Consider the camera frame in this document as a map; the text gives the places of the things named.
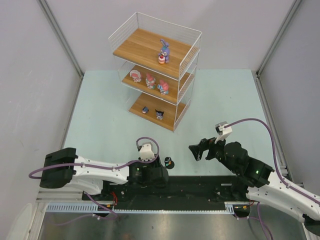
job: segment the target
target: wooden shelf board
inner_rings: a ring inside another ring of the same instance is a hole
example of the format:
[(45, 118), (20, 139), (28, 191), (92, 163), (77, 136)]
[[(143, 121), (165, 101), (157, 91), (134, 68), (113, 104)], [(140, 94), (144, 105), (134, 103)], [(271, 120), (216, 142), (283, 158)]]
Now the wooden shelf board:
[[(158, 53), (162, 47), (160, 39), (170, 44), (169, 63), (159, 64)], [(113, 54), (119, 58), (139, 64), (164, 75), (179, 79), (179, 66), (191, 45), (138, 28)]]
[[(176, 114), (175, 105), (162, 101), (161, 99), (154, 98), (153, 96), (150, 96), (148, 94), (141, 93), (141, 95), (130, 108), (129, 112), (138, 115), (139, 117), (144, 118), (170, 131), (174, 131), (175, 115), (176, 119), (178, 119), (185, 106), (186, 105), (184, 103), (180, 102)], [(147, 107), (149, 109), (149, 112), (146, 114), (142, 113), (142, 109), (144, 107)], [(158, 111), (164, 111), (162, 120), (157, 119), (156, 109)]]
[[(170, 77), (161, 75), (157, 72), (148, 70), (144, 67), (135, 65), (132, 70), (138, 70), (141, 73), (142, 80), (140, 82), (134, 82), (132, 77), (130, 77), (130, 73), (128, 73), (125, 78), (122, 80), (124, 84), (130, 85), (136, 89), (139, 89), (145, 93), (151, 94), (153, 96), (156, 96), (158, 98), (164, 99), (170, 103), (177, 104), (177, 97), (178, 97), (178, 81), (174, 80)], [(155, 89), (149, 89), (146, 84), (146, 77), (147, 73), (151, 74), (153, 77), (155, 77)], [(187, 81), (188, 77), (190, 76), (190, 73), (186, 72), (184, 76), (180, 80), (179, 90), (182, 88), (182, 86)], [(159, 89), (157, 88), (160, 79), (164, 80), (169, 84), (169, 93), (167, 95), (163, 95), (160, 93)]]

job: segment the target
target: figurine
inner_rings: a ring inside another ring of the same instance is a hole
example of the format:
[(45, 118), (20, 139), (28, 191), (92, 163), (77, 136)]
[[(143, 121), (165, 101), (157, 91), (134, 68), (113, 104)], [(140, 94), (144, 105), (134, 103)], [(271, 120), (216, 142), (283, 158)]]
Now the figurine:
[(160, 84), (158, 84), (158, 89), (162, 95), (167, 95), (169, 93), (169, 85), (167, 82), (160, 79)]
[(158, 111), (157, 109), (155, 110), (156, 119), (162, 120), (164, 118), (164, 114), (164, 111)]
[(160, 42), (162, 43), (163, 47), (160, 50), (160, 53), (158, 54), (159, 58), (158, 61), (160, 64), (169, 63), (169, 43), (167, 43), (165, 40), (160, 39)]
[(137, 70), (131, 70), (130, 77), (133, 78), (135, 83), (139, 83), (141, 81), (141, 73)]
[(153, 76), (151, 76), (149, 73), (146, 74), (145, 82), (148, 89), (156, 88), (156, 79)]
[(149, 112), (149, 109), (145, 106), (143, 109), (142, 109), (142, 113), (143, 114), (146, 114)]

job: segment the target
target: light blue tabletop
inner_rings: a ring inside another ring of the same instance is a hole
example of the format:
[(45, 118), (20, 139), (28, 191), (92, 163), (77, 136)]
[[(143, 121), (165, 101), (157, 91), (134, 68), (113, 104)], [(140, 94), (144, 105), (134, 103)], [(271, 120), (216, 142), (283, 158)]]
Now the light blue tabletop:
[[(116, 71), (87, 71), (80, 89), (64, 147), (96, 161), (126, 163), (138, 159), (136, 139), (151, 137), (160, 158), (171, 157), (172, 176), (232, 175), (215, 159), (195, 161), (188, 149), (203, 138), (217, 136), (215, 125), (244, 118), (266, 121), (250, 70), (198, 70), (191, 104), (175, 132), (149, 122), (126, 107), (128, 95), (139, 92), (121, 84)], [(271, 141), (258, 122), (232, 127), (229, 142), (240, 142), (248, 154), (274, 167)]]

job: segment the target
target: white wall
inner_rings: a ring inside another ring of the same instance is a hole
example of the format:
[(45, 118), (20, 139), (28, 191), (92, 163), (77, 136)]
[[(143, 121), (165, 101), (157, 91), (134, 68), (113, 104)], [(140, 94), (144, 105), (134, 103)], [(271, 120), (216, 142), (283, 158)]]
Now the white wall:
[(308, 0), (293, 19), (261, 82), (289, 169), (320, 195), (320, 1)]
[(80, 83), (36, 0), (0, 3), (0, 239), (39, 181), (29, 172), (59, 149)]
[(108, 37), (134, 12), (203, 32), (201, 69), (259, 67), (294, 0), (48, 0), (82, 69), (110, 70)]

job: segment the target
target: bottom shelf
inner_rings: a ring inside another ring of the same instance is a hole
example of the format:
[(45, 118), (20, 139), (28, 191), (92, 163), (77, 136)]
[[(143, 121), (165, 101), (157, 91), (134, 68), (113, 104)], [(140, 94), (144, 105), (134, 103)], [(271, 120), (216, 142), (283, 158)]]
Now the bottom shelf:
[[(129, 109), (129, 112), (138, 115), (141, 118), (149, 120), (150, 122), (153, 122), (154, 124), (164, 127), (170, 131), (174, 131), (175, 116), (176, 119), (178, 119), (185, 106), (186, 105), (182, 102), (180, 102), (179, 105), (176, 106), (162, 101), (156, 97), (142, 93)], [(142, 109), (144, 107), (147, 107), (149, 109), (148, 113), (142, 113)], [(162, 120), (157, 119), (156, 109), (158, 111), (164, 112)]]

